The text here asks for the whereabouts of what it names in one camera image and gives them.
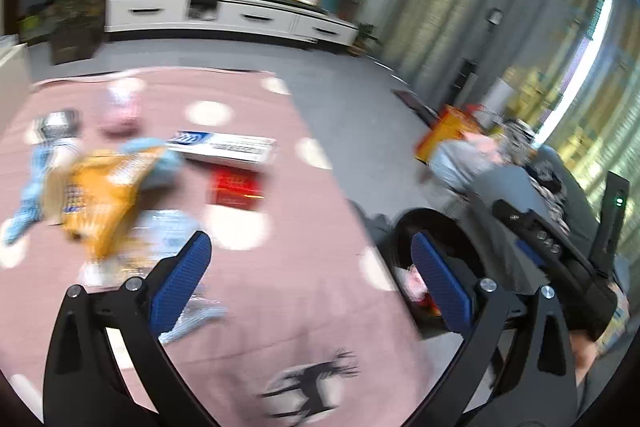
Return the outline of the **orange chip bag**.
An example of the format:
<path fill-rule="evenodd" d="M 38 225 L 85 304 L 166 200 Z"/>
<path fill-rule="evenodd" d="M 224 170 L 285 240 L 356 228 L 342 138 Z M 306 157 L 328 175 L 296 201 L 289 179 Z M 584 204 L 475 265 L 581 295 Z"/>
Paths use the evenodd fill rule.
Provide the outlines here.
<path fill-rule="evenodd" d="M 165 149 L 81 159 L 70 173 L 62 223 L 65 233 L 85 245 L 93 261 L 114 253 L 129 228 L 140 185 Z"/>

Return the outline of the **black round trash bin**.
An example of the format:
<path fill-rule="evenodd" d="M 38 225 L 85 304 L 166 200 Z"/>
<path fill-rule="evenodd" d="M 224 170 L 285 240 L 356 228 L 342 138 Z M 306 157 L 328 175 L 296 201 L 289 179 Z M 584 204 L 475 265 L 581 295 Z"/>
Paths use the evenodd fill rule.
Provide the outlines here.
<path fill-rule="evenodd" d="M 458 222 L 428 208 L 403 213 L 385 239 L 383 259 L 420 331 L 428 335 L 472 332 L 480 305 L 475 286 L 485 276 L 480 255 Z M 400 273 L 418 271 L 439 314 L 412 300 Z"/>

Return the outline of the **grey sofa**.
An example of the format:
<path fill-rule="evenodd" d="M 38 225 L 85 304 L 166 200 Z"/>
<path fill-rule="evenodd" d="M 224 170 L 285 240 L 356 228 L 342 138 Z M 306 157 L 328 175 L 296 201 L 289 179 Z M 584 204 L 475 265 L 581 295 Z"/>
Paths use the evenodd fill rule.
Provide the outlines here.
<path fill-rule="evenodd" d="M 503 199 L 516 210 L 534 210 L 555 225 L 548 199 L 540 193 L 543 188 L 560 205 L 570 243 L 589 255 L 599 223 L 584 190 L 559 154 L 547 145 L 539 147 L 525 166 L 503 165 L 480 173 L 466 192 L 468 205 L 460 217 L 461 228 L 474 244 L 485 274 L 518 293 L 531 293 L 546 278 L 516 246 L 515 235 L 494 217 L 491 208 Z"/>

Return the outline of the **white grey plastic bag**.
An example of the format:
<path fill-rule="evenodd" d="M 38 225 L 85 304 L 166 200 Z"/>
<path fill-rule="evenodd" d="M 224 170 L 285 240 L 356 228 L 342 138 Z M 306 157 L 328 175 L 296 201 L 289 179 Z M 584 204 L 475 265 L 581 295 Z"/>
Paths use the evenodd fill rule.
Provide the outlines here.
<path fill-rule="evenodd" d="M 452 191 L 464 192 L 482 172 L 504 163 L 500 144 L 488 135 L 463 132 L 461 139 L 439 142 L 427 166 Z"/>

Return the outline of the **pink polka dot rug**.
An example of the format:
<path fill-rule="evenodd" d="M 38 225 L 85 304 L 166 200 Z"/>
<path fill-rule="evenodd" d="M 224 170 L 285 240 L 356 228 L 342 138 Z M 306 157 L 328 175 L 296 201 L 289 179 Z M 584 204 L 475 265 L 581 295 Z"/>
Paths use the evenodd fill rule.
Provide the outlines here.
<path fill-rule="evenodd" d="M 269 72 L 1 97 L 3 425 L 400 426 L 432 369 Z"/>

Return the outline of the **orange shopping bag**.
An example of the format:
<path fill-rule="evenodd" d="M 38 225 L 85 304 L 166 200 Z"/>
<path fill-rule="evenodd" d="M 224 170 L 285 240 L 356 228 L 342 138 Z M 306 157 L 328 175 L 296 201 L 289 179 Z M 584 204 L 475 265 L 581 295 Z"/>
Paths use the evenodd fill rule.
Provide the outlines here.
<path fill-rule="evenodd" d="M 469 113 L 454 106 L 446 105 L 439 120 L 433 124 L 427 134 L 416 144 L 414 158 L 426 164 L 440 142 L 462 140 L 465 132 L 483 133 L 482 127 Z"/>

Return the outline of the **red shiny box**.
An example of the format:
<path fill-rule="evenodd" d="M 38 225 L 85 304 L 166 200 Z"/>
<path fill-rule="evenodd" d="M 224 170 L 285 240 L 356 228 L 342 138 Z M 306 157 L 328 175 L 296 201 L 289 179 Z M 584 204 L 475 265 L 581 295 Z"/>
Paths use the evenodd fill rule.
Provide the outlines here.
<path fill-rule="evenodd" d="M 254 170 L 213 165 L 209 204 L 239 210 L 254 210 L 264 200 L 262 175 Z"/>

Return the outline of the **blue knitted cloth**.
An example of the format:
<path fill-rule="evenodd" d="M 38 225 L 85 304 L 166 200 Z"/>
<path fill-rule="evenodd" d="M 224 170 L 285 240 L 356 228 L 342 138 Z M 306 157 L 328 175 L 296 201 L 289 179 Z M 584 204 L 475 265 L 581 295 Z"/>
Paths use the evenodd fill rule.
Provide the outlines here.
<path fill-rule="evenodd" d="M 12 218 L 1 225 L 1 243 L 10 246 L 26 231 L 40 221 L 51 225 L 62 223 L 65 191 L 72 168 L 85 157 L 112 157 L 144 152 L 164 143 L 157 139 L 137 138 L 122 144 L 117 150 L 94 150 L 82 153 L 77 138 L 65 138 L 36 145 L 30 160 L 30 178 L 23 188 L 21 202 Z M 170 187 L 175 183 L 183 167 L 182 157 L 172 150 L 165 150 L 150 173 L 142 180 L 142 191 Z"/>

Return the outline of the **white blue toothpaste box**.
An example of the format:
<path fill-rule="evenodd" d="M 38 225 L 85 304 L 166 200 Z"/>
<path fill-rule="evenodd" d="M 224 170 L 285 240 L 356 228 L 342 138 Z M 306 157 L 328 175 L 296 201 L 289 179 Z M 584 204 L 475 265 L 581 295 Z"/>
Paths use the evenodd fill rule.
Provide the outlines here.
<path fill-rule="evenodd" d="M 166 146 L 185 158 L 209 164 L 262 167 L 269 164 L 277 141 L 257 135 L 178 131 Z"/>

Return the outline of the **black plastic bag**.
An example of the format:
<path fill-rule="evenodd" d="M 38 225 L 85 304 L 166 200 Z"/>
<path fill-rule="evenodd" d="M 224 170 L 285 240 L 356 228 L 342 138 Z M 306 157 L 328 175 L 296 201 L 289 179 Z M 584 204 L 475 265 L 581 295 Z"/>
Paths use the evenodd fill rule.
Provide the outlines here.
<path fill-rule="evenodd" d="M 73 138 L 80 129 L 80 114 L 71 108 L 56 110 L 38 118 L 35 129 L 43 140 Z"/>

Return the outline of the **pink plastic bag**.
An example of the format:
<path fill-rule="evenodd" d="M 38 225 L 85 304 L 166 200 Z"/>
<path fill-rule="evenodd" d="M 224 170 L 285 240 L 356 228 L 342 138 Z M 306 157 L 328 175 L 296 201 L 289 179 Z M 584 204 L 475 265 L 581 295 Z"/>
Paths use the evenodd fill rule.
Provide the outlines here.
<path fill-rule="evenodd" d="M 107 135 L 133 135 L 141 127 L 144 82 L 125 77 L 107 83 L 100 103 L 100 129 Z"/>

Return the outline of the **grey beige curtain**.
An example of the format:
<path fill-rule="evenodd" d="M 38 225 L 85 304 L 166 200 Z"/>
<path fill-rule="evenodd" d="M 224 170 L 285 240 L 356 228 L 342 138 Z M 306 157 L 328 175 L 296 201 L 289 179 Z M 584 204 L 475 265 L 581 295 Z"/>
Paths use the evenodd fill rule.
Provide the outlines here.
<path fill-rule="evenodd" d="M 589 202 L 608 172 L 639 180 L 638 0 L 396 0 L 380 55 L 432 105 L 464 65 L 470 102 L 505 81 L 509 114 L 560 154 Z"/>

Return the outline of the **potted plant by cabinet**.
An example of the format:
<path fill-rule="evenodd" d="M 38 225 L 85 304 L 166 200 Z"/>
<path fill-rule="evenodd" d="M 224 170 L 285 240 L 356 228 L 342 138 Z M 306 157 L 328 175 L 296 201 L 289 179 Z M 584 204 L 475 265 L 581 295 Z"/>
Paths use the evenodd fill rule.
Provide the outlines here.
<path fill-rule="evenodd" d="M 375 26 L 372 24 L 359 23 L 357 35 L 348 48 L 351 56 L 363 56 L 378 44 L 378 37 L 374 34 Z"/>

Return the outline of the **large plant left of cabinet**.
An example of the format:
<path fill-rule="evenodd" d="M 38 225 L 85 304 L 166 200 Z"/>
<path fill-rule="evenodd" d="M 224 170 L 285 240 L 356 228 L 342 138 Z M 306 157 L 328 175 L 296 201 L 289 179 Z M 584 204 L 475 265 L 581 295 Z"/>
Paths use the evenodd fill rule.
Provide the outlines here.
<path fill-rule="evenodd" d="M 54 65 L 89 60 L 100 46 L 105 0 L 56 0 L 49 43 Z"/>

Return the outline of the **white TV cabinet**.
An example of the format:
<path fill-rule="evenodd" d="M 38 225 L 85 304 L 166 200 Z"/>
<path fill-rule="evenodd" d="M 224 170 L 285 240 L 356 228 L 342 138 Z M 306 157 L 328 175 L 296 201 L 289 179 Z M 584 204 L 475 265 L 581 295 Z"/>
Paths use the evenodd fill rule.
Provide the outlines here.
<path fill-rule="evenodd" d="M 352 23 L 279 0 L 106 0 L 104 30 L 209 31 L 346 48 L 358 34 Z"/>

